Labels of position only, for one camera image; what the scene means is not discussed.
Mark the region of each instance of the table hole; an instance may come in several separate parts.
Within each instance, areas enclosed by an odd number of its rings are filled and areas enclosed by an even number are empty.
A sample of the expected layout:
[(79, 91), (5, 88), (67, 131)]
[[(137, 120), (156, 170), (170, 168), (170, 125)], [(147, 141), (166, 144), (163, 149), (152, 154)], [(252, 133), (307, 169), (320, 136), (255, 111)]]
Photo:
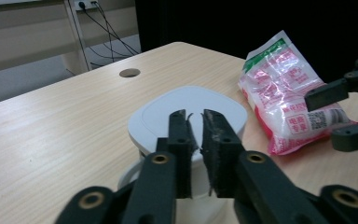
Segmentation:
[(141, 71), (139, 69), (129, 68), (129, 69), (125, 69), (125, 70), (121, 71), (119, 75), (121, 77), (136, 77), (139, 74), (141, 74)]

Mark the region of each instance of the light wood tabletop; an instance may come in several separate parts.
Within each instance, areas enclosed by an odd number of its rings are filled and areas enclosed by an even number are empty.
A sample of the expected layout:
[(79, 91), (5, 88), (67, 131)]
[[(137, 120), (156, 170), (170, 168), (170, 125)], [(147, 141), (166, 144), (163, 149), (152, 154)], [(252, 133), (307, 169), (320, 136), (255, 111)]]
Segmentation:
[[(218, 91), (248, 111), (246, 149), (267, 153), (268, 139), (237, 82), (244, 59), (175, 42), (0, 103), (0, 223), (54, 223), (82, 189), (117, 189), (139, 159), (128, 134), (131, 115), (186, 85)], [(136, 77), (120, 72), (138, 69)], [(358, 93), (339, 102), (358, 121)], [(358, 151), (321, 140), (274, 156), (298, 187), (319, 195), (325, 185), (358, 190)], [(232, 204), (226, 223), (236, 223)]]

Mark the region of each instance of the gray floor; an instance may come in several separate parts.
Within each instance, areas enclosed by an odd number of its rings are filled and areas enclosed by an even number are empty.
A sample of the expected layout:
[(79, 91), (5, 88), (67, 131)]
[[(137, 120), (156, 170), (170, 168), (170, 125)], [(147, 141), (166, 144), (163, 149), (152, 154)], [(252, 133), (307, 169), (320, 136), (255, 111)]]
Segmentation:
[[(137, 52), (141, 51), (138, 35), (122, 38), (122, 41)], [(115, 62), (121, 60), (122, 57), (132, 55), (121, 42), (115, 40), (112, 44), (113, 51), (115, 51)], [(86, 55), (93, 68), (113, 62), (111, 51), (108, 48), (110, 48), (109, 42), (86, 49)], [(0, 102), (73, 76), (73, 73), (64, 66), (60, 55), (2, 70), (0, 71)]]

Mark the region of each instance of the electrical outlet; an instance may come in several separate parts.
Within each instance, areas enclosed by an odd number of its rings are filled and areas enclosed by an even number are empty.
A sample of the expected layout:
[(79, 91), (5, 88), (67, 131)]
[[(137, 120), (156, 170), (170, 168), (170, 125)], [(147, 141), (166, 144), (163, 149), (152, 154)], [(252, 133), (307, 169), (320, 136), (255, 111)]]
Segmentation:
[(98, 3), (98, 1), (96, 0), (82, 0), (82, 1), (77, 1), (75, 0), (75, 9), (76, 11), (83, 11), (83, 8), (80, 7), (79, 3), (83, 2), (84, 5), (86, 6), (86, 9), (91, 9), (91, 8), (96, 8), (96, 4), (93, 4), (94, 2)]

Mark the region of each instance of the snack bag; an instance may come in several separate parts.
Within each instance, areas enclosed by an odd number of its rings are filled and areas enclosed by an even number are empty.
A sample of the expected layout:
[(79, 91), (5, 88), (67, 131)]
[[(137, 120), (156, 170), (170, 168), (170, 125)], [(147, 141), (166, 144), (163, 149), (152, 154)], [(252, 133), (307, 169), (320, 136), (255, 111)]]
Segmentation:
[(308, 111), (305, 94), (325, 83), (284, 31), (248, 54), (238, 84), (268, 136), (269, 154), (291, 153), (354, 123), (337, 103)]

